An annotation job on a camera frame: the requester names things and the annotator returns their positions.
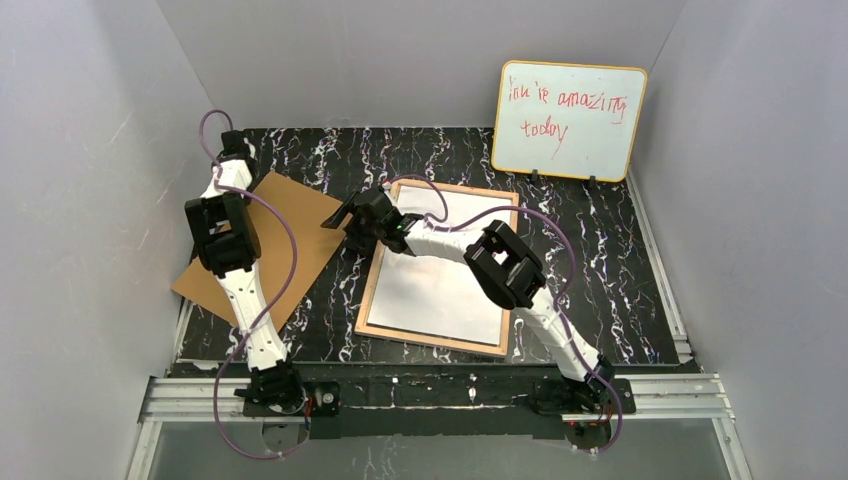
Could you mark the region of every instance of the table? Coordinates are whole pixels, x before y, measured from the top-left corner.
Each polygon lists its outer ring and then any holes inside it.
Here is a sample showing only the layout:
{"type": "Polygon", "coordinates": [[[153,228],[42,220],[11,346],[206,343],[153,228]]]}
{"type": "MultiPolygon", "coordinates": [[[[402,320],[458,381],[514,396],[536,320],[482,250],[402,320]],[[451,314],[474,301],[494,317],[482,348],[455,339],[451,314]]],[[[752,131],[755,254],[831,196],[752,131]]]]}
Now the table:
{"type": "MultiPolygon", "coordinates": [[[[251,129],[246,134],[262,175],[274,170],[338,199],[406,173],[518,192],[522,206],[549,215],[574,245],[581,263],[565,311],[584,338],[613,363],[678,363],[626,182],[590,187],[580,180],[542,177],[533,185],[526,175],[495,171],[490,128],[251,129]]],[[[568,271],[559,240],[525,216],[519,216],[518,233],[550,266],[548,284],[559,287],[568,271]]],[[[514,317],[504,359],[356,335],[370,261],[343,249],[330,260],[280,332],[295,361],[552,362],[514,317]]],[[[229,323],[196,305],[188,306],[182,322],[178,361],[223,361],[239,340],[229,323]]]]}

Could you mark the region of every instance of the handwritten word amazing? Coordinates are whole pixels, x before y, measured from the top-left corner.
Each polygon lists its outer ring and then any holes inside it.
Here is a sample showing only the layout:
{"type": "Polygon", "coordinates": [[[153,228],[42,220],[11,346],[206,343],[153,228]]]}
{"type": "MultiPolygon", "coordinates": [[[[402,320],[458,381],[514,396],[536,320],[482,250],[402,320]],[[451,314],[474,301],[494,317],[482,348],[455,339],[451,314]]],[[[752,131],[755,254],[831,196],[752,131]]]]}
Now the handwritten word amazing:
{"type": "Polygon", "coordinates": [[[525,137],[557,137],[559,143],[557,144],[557,149],[554,150],[554,154],[551,155],[551,160],[556,157],[557,152],[559,152],[559,147],[562,146],[562,141],[565,140],[565,133],[568,132],[568,125],[562,126],[558,123],[553,123],[551,121],[551,116],[548,115],[548,119],[545,120],[545,123],[540,124],[532,124],[529,121],[525,120],[524,125],[521,126],[521,129],[524,130],[525,137]]]}
{"type": "Polygon", "coordinates": [[[565,105],[566,107],[585,107],[588,110],[600,110],[602,112],[610,112],[618,114],[618,121],[612,122],[613,125],[619,125],[624,120],[624,110],[627,109],[627,96],[610,97],[604,96],[604,92],[599,94],[594,93],[560,93],[557,99],[557,105],[565,105]]]}

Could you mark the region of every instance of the white drawing board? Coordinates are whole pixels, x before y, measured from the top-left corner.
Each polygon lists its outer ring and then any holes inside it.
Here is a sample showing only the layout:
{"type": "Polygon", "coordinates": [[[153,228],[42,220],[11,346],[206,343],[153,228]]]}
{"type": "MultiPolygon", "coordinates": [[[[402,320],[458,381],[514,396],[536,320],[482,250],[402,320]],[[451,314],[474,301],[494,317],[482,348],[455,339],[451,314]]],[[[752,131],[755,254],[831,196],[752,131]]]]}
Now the white drawing board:
{"type": "Polygon", "coordinates": [[[641,68],[507,62],[492,165],[620,182],[627,175],[647,83],[641,68]]]}
{"type": "MultiPolygon", "coordinates": [[[[449,224],[459,224],[488,208],[517,205],[515,193],[439,185],[450,212],[449,224]]],[[[393,186],[404,213],[434,212],[442,204],[426,183],[402,180],[393,186]]],[[[501,220],[513,228],[517,215],[497,212],[469,228],[501,220]]],[[[471,270],[433,257],[399,255],[382,245],[365,287],[355,331],[405,342],[506,355],[509,312],[486,298],[471,270]]]]}

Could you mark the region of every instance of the whiteboard stand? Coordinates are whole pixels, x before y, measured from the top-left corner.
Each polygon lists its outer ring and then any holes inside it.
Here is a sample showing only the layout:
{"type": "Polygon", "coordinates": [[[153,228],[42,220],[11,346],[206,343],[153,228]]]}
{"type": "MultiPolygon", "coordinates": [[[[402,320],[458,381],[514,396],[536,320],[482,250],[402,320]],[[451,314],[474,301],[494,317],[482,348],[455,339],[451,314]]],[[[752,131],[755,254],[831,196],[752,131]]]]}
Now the whiteboard stand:
{"type": "Polygon", "coordinates": [[[512,60],[501,72],[492,166],[620,182],[648,74],[641,68],[512,60]]]}

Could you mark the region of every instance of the wooden-framed board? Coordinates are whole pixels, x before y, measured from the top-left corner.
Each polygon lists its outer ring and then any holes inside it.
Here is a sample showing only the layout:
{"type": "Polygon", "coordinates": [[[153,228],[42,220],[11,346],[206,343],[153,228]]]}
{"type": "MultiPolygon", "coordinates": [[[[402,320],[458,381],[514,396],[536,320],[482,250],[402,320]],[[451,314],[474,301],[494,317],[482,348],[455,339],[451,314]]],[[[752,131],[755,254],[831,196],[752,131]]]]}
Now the wooden-framed board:
{"type": "Polygon", "coordinates": [[[620,182],[648,83],[636,67],[513,60],[501,72],[492,166],[620,182]]]}
{"type": "MultiPolygon", "coordinates": [[[[457,225],[486,208],[518,205],[518,194],[436,184],[445,195],[448,224],[457,225]]],[[[434,212],[442,204],[425,183],[400,180],[392,195],[404,213],[434,212]]],[[[497,212],[468,228],[498,219],[516,228],[516,212],[497,212]]],[[[354,331],[401,342],[485,355],[507,353],[510,312],[486,298],[467,266],[429,257],[398,255],[378,244],[354,331]]]]}

